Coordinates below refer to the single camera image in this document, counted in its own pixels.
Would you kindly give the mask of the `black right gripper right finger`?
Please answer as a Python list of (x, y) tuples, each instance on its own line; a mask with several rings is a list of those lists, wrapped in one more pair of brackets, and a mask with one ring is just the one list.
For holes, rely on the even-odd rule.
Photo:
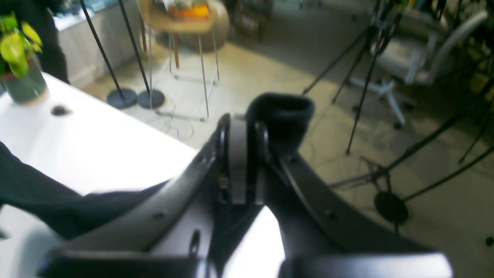
[(279, 278), (451, 278), (440, 252), (381, 227), (332, 192), (298, 154), (270, 150), (255, 124), (257, 190), (279, 223)]

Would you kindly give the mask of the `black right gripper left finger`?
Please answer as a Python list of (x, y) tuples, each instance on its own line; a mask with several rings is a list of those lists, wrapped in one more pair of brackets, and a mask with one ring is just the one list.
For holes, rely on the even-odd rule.
[(247, 233), (247, 123), (223, 116), (184, 171), (143, 203), (49, 252), (42, 278), (213, 278)]

